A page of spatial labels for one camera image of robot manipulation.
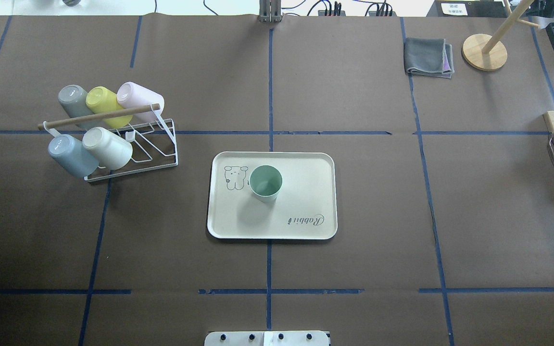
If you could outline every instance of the white tray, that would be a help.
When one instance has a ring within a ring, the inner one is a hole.
[[[264,164],[283,177],[270,203],[255,198],[249,187],[249,175]],[[211,170],[207,228],[222,239],[332,238],[337,232],[335,162],[325,153],[219,153]]]

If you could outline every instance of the folded cloth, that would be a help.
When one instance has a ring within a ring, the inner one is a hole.
[[[445,39],[407,37],[403,60],[407,73],[442,78],[454,73],[453,47]]]

